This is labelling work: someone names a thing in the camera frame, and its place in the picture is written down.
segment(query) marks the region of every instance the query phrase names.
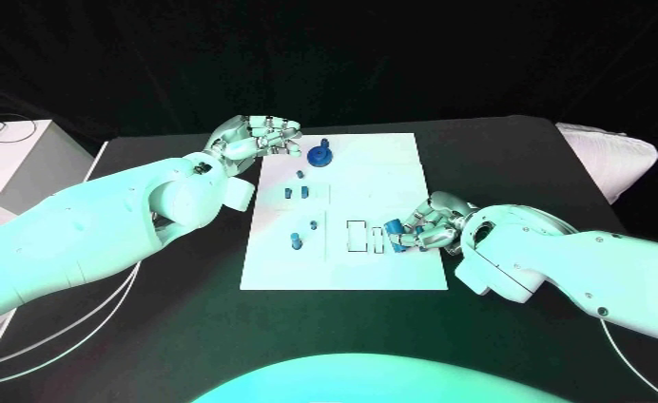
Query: table surface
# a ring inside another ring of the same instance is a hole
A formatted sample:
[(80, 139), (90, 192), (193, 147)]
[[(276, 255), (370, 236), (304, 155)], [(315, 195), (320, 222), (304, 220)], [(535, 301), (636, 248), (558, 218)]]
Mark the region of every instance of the table surface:
[[(318, 135), (384, 132), (416, 133), (431, 192), (451, 191), (480, 206), (527, 204), (582, 230), (624, 233), (549, 121), (511, 116), (307, 129)], [(207, 137), (118, 139), (93, 178), (200, 150)], [(243, 178), (259, 183), (260, 171), (258, 163)], [(240, 291), (252, 213), (253, 209), (240, 213), (223, 208), (206, 229), (148, 258), (123, 307), (93, 339), (47, 368), (0, 384), (4, 398), (190, 401), (266, 365), (351, 352), (452, 363), (575, 401), (656, 399), (625, 368), (598, 319), (561, 291), (545, 284), (526, 304), (496, 294), (480, 297), (454, 276), (460, 258), (445, 256), (449, 291)], [(0, 341), (0, 355), (92, 311), (126, 272), (22, 307)], [(61, 353), (102, 319), (97, 315), (35, 352), (5, 362), (4, 375)], [(658, 341), (617, 326), (612, 334), (656, 382)]]

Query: screw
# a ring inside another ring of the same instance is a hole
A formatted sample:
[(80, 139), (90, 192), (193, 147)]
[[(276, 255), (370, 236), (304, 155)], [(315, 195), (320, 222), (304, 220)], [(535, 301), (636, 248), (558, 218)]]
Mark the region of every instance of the screw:
[(299, 239), (299, 234), (292, 234), (291, 235), (292, 239), (292, 249), (301, 249), (302, 248), (302, 240)]

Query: small blue piece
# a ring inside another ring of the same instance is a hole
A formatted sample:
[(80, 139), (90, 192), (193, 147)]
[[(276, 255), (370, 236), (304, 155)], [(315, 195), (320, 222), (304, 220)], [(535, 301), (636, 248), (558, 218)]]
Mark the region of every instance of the small blue piece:
[(302, 248), (302, 240), (299, 239), (299, 234), (292, 234), (291, 235), (292, 239), (292, 249), (301, 249)]
[[(423, 233), (423, 227), (421, 225), (416, 226), (416, 233), (418, 233), (418, 235), (421, 235)], [(428, 248), (423, 248), (422, 246), (419, 246), (419, 250), (422, 252), (425, 252), (428, 250)]]
[(330, 149), (330, 141), (327, 139), (322, 139), (320, 146), (315, 146), (311, 149), (307, 159), (314, 167), (324, 167), (330, 165), (334, 159), (334, 154)]
[[(389, 221), (384, 224), (384, 228), (387, 229), (387, 234), (390, 236), (392, 236), (392, 234), (399, 235), (399, 234), (405, 233), (405, 227), (402, 226), (400, 220)], [(403, 246), (402, 244), (397, 244), (397, 243), (393, 243), (393, 242), (392, 242), (392, 244), (395, 245), (395, 251), (397, 253), (403, 253), (408, 250), (409, 246)]]

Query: white paper sheet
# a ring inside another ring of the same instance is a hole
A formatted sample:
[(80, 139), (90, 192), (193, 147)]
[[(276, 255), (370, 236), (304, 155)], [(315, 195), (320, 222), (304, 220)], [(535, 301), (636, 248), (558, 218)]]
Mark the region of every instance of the white paper sheet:
[[(327, 167), (312, 167), (307, 161), (322, 136), (299, 140), (302, 158), (270, 156), (263, 160), (240, 288), (447, 290), (439, 250), (423, 253), (410, 248), (396, 253), (386, 231), (377, 228), (396, 218), (406, 219), (428, 198), (415, 135), (327, 138), (334, 152)], [(304, 179), (298, 179), (298, 170), (305, 172)], [(302, 199), (302, 186), (309, 186), (308, 199)], [(292, 189), (291, 199), (286, 188)], [(304, 242), (299, 250), (291, 244), (294, 232)]]

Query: robotic hand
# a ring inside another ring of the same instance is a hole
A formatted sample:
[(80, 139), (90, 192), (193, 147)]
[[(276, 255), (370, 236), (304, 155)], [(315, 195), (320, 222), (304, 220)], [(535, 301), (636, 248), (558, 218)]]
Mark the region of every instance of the robotic hand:
[(386, 227), (397, 252), (419, 246), (464, 254), (455, 275), (477, 294), (493, 289), (524, 303), (548, 280), (589, 315), (658, 337), (658, 243), (579, 233), (530, 206), (478, 209), (445, 192)]
[(84, 182), (0, 226), (0, 313), (106, 278), (207, 226), (223, 204), (245, 211), (256, 187), (234, 178), (259, 156), (299, 156), (299, 123), (236, 116), (201, 152)]

